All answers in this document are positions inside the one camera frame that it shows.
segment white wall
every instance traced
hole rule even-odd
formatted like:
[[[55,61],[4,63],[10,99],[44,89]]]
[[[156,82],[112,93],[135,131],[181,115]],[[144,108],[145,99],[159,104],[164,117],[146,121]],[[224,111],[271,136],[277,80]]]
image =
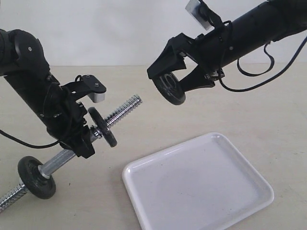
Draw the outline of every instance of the white wall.
[[[40,39],[51,65],[148,65],[181,32],[206,33],[185,11],[189,0],[1,0],[0,28],[23,29]],[[234,20],[264,0],[206,0]],[[270,46],[287,62],[306,33]],[[242,62],[266,62],[262,49]],[[298,61],[307,61],[304,49]]]

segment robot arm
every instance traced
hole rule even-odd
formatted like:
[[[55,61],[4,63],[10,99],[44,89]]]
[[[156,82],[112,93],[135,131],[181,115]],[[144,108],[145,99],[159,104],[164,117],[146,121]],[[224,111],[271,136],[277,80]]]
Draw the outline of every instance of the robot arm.
[[[224,77],[222,67],[271,41],[307,30],[307,0],[268,0],[233,22],[223,22],[202,0],[191,0],[186,9],[205,29],[214,30],[195,39],[183,33],[169,39],[147,69],[159,92],[175,105],[184,103],[187,91],[214,87]],[[197,67],[178,81],[172,72],[186,69],[185,57]]]
[[[77,102],[86,95],[94,103],[104,99],[106,88],[95,76],[80,75],[61,86],[50,72],[39,40],[22,30],[0,30],[0,76],[4,76],[57,140],[32,148],[47,148],[59,143],[84,158],[95,153],[91,130],[84,119],[88,111]],[[2,130],[1,134],[9,136]],[[109,144],[116,146],[115,138],[109,135]]]

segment table surface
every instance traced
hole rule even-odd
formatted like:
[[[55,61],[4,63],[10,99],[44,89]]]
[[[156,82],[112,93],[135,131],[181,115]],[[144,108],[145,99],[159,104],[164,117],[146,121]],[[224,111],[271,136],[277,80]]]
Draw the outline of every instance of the table surface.
[[[284,65],[277,65],[273,73]],[[261,72],[267,65],[246,65]],[[178,72],[182,78],[191,71]],[[244,88],[268,78],[242,76],[235,65],[224,69],[225,83]],[[226,135],[272,185],[274,202],[232,226],[230,230],[303,230],[307,226],[307,78],[306,64],[295,64],[279,79],[246,93],[212,89],[186,93],[186,102],[173,106],[147,79],[146,67],[52,67],[66,84],[78,74],[94,74],[107,87],[106,100],[94,104],[104,117],[134,94],[143,104],[112,128],[118,145],[93,143],[96,154],[74,158],[53,176],[56,194],[40,200],[27,194],[0,216],[0,229],[140,230],[122,181],[131,161],[208,132]],[[45,126],[4,78],[0,79],[1,129],[26,142],[54,141]],[[88,124],[93,124],[86,115]],[[61,148],[37,150],[0,138],[0,194],[18,184],[17,163],[24,156],[46,162]]]

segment plastic tray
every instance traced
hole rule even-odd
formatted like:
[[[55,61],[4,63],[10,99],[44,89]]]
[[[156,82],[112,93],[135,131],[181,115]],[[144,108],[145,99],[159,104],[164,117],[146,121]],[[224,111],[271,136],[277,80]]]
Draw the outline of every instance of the plastic tray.
[[[123,181],[143,230],[225,230],[274,199],[272,187],[219,133],[134,161]]]

